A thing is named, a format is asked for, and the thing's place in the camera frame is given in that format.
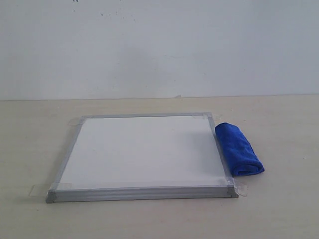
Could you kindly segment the blue microfibre cloth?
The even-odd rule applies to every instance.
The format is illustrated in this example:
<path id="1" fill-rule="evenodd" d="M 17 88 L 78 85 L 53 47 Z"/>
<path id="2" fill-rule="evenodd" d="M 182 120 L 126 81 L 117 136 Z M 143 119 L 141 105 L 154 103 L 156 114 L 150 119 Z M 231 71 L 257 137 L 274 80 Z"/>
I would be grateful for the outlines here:
<path id="1" fill-rule="evenodd" d="M 224 122 L 215 127 L 215 134 L 232 176 L 251 176 L 265 171 L 239 127 Z"/>

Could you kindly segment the clear tape back right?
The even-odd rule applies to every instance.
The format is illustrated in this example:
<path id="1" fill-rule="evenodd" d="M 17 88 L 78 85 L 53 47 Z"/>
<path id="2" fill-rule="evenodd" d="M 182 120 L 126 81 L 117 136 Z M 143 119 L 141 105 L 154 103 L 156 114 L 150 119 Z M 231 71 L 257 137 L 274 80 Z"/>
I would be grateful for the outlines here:
<path id="1" fill-rule="evenodd" d="M 223 114 L 213 114 L 211 112 L 199 112 L 199 113 L 193 113 L 191 115 L 193 118 L 199 118 L 199 119 L 208 119 L 212 118 L 213 120 L 220 121 L 223 117 Z"/>

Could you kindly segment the clear tape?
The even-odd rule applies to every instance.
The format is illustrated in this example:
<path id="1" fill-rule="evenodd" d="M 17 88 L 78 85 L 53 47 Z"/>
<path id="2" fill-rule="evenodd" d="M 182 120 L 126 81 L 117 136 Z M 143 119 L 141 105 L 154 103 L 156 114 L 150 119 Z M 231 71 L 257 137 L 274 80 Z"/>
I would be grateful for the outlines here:
<path id="1" fill-rule="evenodd" d="M 68 125 L 69 126 L 83 125 L 85 121 L 86 121 L 86 118 L 83 118 L 83 117 L 73 118 L 68 122 Z"/>
<path id="2" fill-rule="evenodd" d="M 193 113 L 191 115 L 193 118 L 199 118 L 199 119 L 208 119 L 212 118 L 213 120 L 220 121 L 223 117 L 223 114 L 213 114 L 211 112 L 199 112 L 199 113 Z"/>
<path id="3" fill-rule="evenodd" d="M 226 195 L 229 198 L 248 196 L 248 186 L 234 178 L 226 177 L 225 179 L 220 179 L 219 183 L 222 187 L 226 188 Z"/>

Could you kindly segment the clear tape back left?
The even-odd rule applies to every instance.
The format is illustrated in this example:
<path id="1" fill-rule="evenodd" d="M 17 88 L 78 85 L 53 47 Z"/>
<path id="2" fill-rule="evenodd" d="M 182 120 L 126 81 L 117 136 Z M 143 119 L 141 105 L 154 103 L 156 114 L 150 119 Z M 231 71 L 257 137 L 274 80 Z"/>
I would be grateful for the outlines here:
<path id="1" fill-rule="evenodd" d="M 83 117 L 73 118 L 68 122 L 68 125 L 69 126 L 83 125 L 85 121 L 86 121 L 86 118 L 83 118 Z"/>

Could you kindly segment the clear tape front right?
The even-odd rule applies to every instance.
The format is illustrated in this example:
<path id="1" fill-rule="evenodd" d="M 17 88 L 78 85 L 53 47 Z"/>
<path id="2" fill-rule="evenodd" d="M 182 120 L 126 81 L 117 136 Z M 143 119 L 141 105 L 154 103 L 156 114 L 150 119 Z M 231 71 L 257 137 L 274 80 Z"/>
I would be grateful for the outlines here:
<path id="1" fill-rule="evenodd" d="M 226 188 L 226 195 L 229 198 L 248 196 L 248 186 L 234 178 L 226 177 L 225 179 L 220 179 L 219 183 L 222 187 Z"/>

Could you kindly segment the white board with aluminium frame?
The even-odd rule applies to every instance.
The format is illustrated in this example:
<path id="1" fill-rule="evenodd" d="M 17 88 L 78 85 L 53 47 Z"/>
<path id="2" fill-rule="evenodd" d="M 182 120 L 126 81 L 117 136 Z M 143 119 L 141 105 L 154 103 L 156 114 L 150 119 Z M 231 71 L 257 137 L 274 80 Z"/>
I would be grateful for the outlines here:
<path id="1" fill-rule="evenodd" d="M 46 202 L 229 198 L 214 120 L 192 114 L 82 116 Z"/>

